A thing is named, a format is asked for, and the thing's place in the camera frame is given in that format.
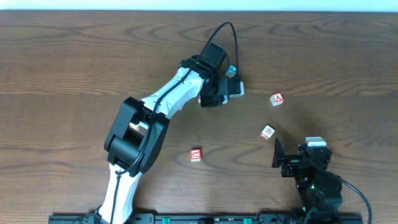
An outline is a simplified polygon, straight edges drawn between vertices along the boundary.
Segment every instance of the cable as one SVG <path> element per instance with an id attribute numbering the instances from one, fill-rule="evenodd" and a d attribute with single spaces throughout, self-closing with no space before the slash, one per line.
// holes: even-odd
<path id="1" fill-rule="evenodd" d="M 311 213 L 316 212 L 318 209 L 316 207 L 312 207 L 308 213 L 305 215 L 303 224 L 307 224 L 308 219 L 310 218 Z"/>
<path id="2" fill-rule="evenodd" d="M 217 32 L 218 32 L 223 26 L 225 26 L 226 24 L 229 24 L 229 25 L 231 26 L 231 29 L 232 29 L 232 32 L 233 32 L 233 35 L 234 35 L 234 40 L 235 40 L 235 54 L 236 54 L 236 56 L 235 56 L 235 59 L 236 59 L 236 74 L 238 74 L 238 70 L 239 70 L 238 40 L 237 40 L 237 38 L 236 38 L 236 31 L 235 31 L 234 25 L 233 25 L 231 22 L 224 22 L 224 23 L 221 24 L 219 27 L 217 27 L 217 29 L 214 31 L 214 33 L 213 33 L 213 34 L 210 36 L 210 38 L 207 40 L 206 45 L 205 45 L 204 48 L 201 50 L 199 56 L 196 58 L 195 63 L 198 62 L 198 60 L 201 58 L 201 56 L 203 55 L 203 53 L 205 52 L 205 50 L 208 48 L 208 46 L 210 45 L 210 43 L 211 43 L 211 41 L 213 40 L 214 36 L 217 34 Z M 139 163 L 141 163 L 141 159 L 142 159 L 142 158 L 144 157 L 144 155 L 145 155 L 145 154 L 144 154 L 144 151 L 145 151 L 145 149 L 146 149 L 146 147 L 147 147 L 147 145 L 148 145 L 149 138 L 150 138 L 150 134 L 151 134 L 151 132 L 152 132 L 152 128 L 153 128 L 154 121 L 155 121 L 155 116 L 156 116 L 157 107 L 159 106 L 160 102 L 163 100 L 163 98 L 164 98 L 167 94 L 169 94 L 169 93 L 170 93 L 175 87 L 177 87 L 179 84 L 181 84 L 182 82 L 184 82 L 184 80 L 188 77 L 188 75 L 189 75 L 189 73 L 190 73 L 191 71 L 192 71 L 192 68 L 189 68 L 189 70 L 188 70 L 188 71 L 186 72 L 186 74 L 181 78 L 180 81 L 178 81 L 174 86 L 170 87 L 166 92 L 164 92 L 164 93 L 162 94 L 162 96 L 160 96 L 160 97 L 157 99 L 157 101 L 156 101 L 156 103 L 155 103 L 155 106 L 154 106 L 154 109 L 153 109 L 153 111 L 152 111 L 151 117 L 150 117 L 150 123 L 149 123 L 149 127 L 148 127 L 147 134 L 146 134 L 147 137 L 145 138 L 144 144 L 142 145 L 142 149 L 141 149 L 141 151 L 139 152 L 139 154 L 137 155 L 136 160 L 131 164 L 131 166 L 129 166 L 127 169 L 125 169 L 125 170 L 122 171 L 122 172 L 118 172 L 118 171 L 115 172 L 116 175 L 117 175 L 117 178 L 118 178 L 118 183 L 119 183 L 120 177 L 121 177 L 123 174 L 125 174 L 125 173 L 127 173 L 127 172 L 130 172 L 131 169 L 132 169 L 133 167 L 135 167 L 135 166 L 136 166 L 136 167 L 139 167 L 139 166 L 140 166 Z M 113 197 L 112 215 L 111 215 L 111 223 L 110 223 L 110 224 L 112 224 L 112 221 L 113 221 L 114 207 L 115 207 L 115 204 L 116 204 L 116 196 L 117 196 L 118 187 L 119 187 L 119 184 L 118 184 L 118 183 L 116 184 L 115 193 L 114 193 L 114 197 Z"/>
<path id="3" fill-rule="evenodd" d="M 262 209 L 260 209 L 260 210 L 256 213 L 256 217 L 254 218 L 254 221 L 257 221 L 257 216 L 259 215 L 260 212 L 262 212 L 262 211 L 264 211 L 264 210 L 271 211 L 281 223 L 284 223 L 284 221 L 278 216 L 278 214 L 276 214 L 276 212 L 273 211 L 273 210 L 270 209 L 270 208 L 262 208 Z"/>
<path id="4" fill-rule="evenodd" d="M 366 208 L 368 209 L 368 224 L 372 223 L 372 207 L 371 204 L 369 203 L 368 199 L 365 197 L 364 194 L 362 194 L 361 191 L 359 191 L 356 187 L 354 187 L 352 184 L 350 184 L 349 182 L 343 180 L 341 177 L 337 176 L 336 174 L 326 171 L 324 169 L 322 169 L 321 167 L 317 166 L 308 156 L 307 156 L 307 152 L 304 150 L 303 152 L 304 157 L 307 158 L 307 160 L 309 161 L 309 163 L 311 164 L 311 166 L 313 168 L 315 168 L 316 170 L 320 171 L 320 172 L 324 172 L 330 176 L 332 176 L 333 178 L 335 178 L 336 180 L 340 181 L 342 184 L 345 184 L 347 187 L 351 188 L 352 190 L 354 190 L 361 198 L 362 200 L 365 202 L 366 204 Z"/>
<path id="5" fill-rule="evenodd" d="M 118 189 L 119 189 L 119 184 L 120 184 L 120 178 L 121 178 L 121 175 L 118 175 L 117 177 L 116 177 L 116 188 L 115 188 L 115 190 L 114 190 L 114 194 L 113 194 L 113 205 L 112 205 L 112 214 L 111 214 L 111 223 L 110 224 L 112 224 L 113 223 L 113 215 L 114 215 L 114 208 L 115 208 L 115 204 L 116 204 L 116 197 L 118 196 Z"/>

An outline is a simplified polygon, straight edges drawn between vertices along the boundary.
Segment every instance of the small cube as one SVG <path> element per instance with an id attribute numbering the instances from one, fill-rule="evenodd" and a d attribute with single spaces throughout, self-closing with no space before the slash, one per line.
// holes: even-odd
<path id="1" fill-rule="evenodd" d="M 271 136 L 274 134 L 275 130 L 273 130 L 270 126 L 266 126 L 266 128 L 264 128 L 264 130 L 262 130 L 261 132 L 261 136 L 263 138 L 265 138 L 266 140 L 268 140 L 269 138 L 271 138 Z"/>
<path id="2" fill-rule="evenodd" d="M 275 93 L 271 96 L 271 103 L 273 106 L 282 104 L 285 101 L 285 98 L 282 93 Z"/>
<path id="3" fill-rule="evenodd" d="M 225 75 L 226 75 L 227 77 L 230 77 L 230 78 L 234 77 L 234 76 L 236 75 L 236 67 L 235 67 L 234 65 L 230 65 L 230 66 L 228 67 L 228 70 L 227 70 L 227 72 L 225 73 Z"/>
<path id="4" fill-rule="evenodd" d="M 200 149 L 191 149 L 191 161 L 200 161 L 201 152 Z"/>

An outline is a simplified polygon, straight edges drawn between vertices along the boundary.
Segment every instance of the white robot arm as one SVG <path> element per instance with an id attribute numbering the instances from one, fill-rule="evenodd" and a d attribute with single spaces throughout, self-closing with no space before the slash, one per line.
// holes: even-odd
<path id="1" fill-rule="evenodd" d="M 218 73 L 225 57 L 223 49 L 211 44 L 202 57 L 183 60 L 175 76 L 154 94 L 141 101 L 130 97 L 122 104 L 104 145 L 111 177 L 98 212 L 102 222 L 123 224 L 130 217 L 140 176 L 156 160 L 170 118 L 186 102 L 200 95 L 202 107 L 212 107 L 244 95 L 233 65 L 229 77 Z"/>

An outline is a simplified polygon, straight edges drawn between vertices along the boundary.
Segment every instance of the wooden table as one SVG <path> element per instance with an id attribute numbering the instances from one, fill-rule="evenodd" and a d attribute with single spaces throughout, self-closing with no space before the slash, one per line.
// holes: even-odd
<path id="1" fill-rule="evenodd" d="M 104 139 L 124 99 L 158 90 L 214 29 L 238 31 L 244 98 L 177 113 L 135 207 L 159 213 L 255 213 L 301 207 L 272 169 L 322 136 L 328 170 L 369 199 L 374 223 L 398 218 L 398 15 L 329 12 L 0 12 L 0 223 L 46 223 L 103 203 Z M 215 42 L 234 60 L 230 29 Z M 272 106 L 282 91 L 286 101 Z M 191 162 L 189 150 L 203 148 Z M 344 187 L 342 212 L 368 214 Z"/>

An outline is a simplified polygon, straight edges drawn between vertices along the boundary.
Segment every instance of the brown wooden surface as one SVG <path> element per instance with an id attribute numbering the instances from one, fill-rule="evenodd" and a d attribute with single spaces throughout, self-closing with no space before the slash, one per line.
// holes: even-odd
<path id="1" fill-rule="evenodd" d="M 104 139 L 128 96 L 141 99 L 199 53 L 214 29 L 238 30 L 246 95 L 193 100 L 170 124 L 135 206 L 159 213 L 255 213 L 300 207 L 294 179 L 271 169 L 276 128 L 289 152 L 323 136 L 329 170 L 398 218 L 398 14 L 329 12 L 0 12 L 0 223 L 46 223 L 100 205 Z M 215 42 L 234 59 L 229 29 Z M 271 106 L 282 91 L 286 101 Z M 189 150 L 202 146 L 203 160 Z M 346 187 L 342 212 L 363 201 Z"/>

